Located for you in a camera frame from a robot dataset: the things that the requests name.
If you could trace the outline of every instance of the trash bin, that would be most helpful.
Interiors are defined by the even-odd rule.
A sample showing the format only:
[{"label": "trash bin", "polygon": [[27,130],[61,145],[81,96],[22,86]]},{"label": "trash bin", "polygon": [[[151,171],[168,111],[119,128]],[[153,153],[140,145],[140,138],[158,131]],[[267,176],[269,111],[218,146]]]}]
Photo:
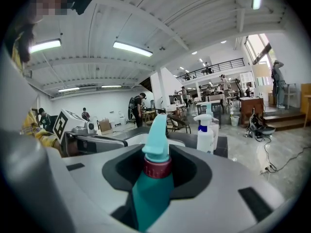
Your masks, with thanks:
[{"label": "trash bin", "polygon": [[233,127],[237,127],[237,125],[239,124],[239,116],[232,116],[231,117],[231,125]]},{"label": "trash bin", "polygon": [[115,121],[111,121],[109,122],[110,123],[110,127],[113,129],[116,127],[116,124],[115,124]]},{"label": "trash bin", "polygon": [[121,125],[125,125],[125,124],[126,124],[126,119],[125,119],[125,117],[121,117],[121,118],[120,118],[120,123],[121,123]]}]

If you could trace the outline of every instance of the wooden step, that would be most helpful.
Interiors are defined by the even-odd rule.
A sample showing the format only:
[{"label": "wooden step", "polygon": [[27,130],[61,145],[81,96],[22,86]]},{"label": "wooden step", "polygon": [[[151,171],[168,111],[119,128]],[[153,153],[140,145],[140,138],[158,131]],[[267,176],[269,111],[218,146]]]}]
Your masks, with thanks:
[{"label": "wooden step", "polygon": [[274,127],[276,131],[282,131],[282,130],[290,130],[290,129],[297,129],[297,128],[303,128],[305,124],[304,119],[293,119],[293,120],[286,120],[282,122],[270,122],[267,123],[267,126]]},{"label": "wooden step", "polygon": [[306,115],[301,112],[280,114],[277,116],[264,116],[263,123],[267,124],[271,122],[282,122],[282,121],[294,120],[294,119],[304,119],[305,116]]}]

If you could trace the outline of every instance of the yellow fabric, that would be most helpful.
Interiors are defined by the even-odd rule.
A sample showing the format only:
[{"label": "yellow fabric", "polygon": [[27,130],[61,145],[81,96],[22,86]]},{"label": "yellow fabric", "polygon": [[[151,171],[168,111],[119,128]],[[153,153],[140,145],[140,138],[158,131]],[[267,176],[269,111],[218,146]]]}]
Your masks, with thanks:
[{"label": "yellow fabric", "polygon": [[[18,40],[21,37],[21,35],[22,33],[15,40],[13,51],[12,51],[12,60],[15,62],[16,66],[18,67],[19,71],[22,74],[23,64],[18,54]],[[27,117],[22,125],[22,133],[35,137],[45,147],[53,147],[55,141],[57,140],[55,135],[39,127],[32,111],[29,111],[27,114]]]}]

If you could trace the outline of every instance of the pump bottle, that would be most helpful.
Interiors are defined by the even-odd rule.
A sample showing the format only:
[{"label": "pump bottle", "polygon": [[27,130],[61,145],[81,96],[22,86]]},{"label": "pump bottle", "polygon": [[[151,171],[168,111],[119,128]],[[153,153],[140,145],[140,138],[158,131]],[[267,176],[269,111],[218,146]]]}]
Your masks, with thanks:
[{"label": "pump bottle", "polygon": [[209,114],[201,114],[193,118],[195,121],[200,120],[201,125],[198,128],[197,149],[203,152],[214,152],[214,132],[211,128],[207,128],[212,123],[212,117]]}]

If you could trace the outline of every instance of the black metal railing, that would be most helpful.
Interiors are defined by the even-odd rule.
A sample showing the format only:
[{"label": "black metal railing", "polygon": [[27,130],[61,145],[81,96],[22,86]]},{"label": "black metal railing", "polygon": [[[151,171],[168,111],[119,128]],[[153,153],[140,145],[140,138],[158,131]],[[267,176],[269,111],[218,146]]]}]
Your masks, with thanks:
[{"label": "black metal railing", "polygon": [[244,67],[243,58],[230,60],[222,63],[218,63],[212,66],[204,67],[186,74],[183,74],[177,77],[178,81],[184,82],[196,78],[203,77],[205,75],[213,74],[215,72],[223,72],[229,69],[237,68],[237,67]]}]

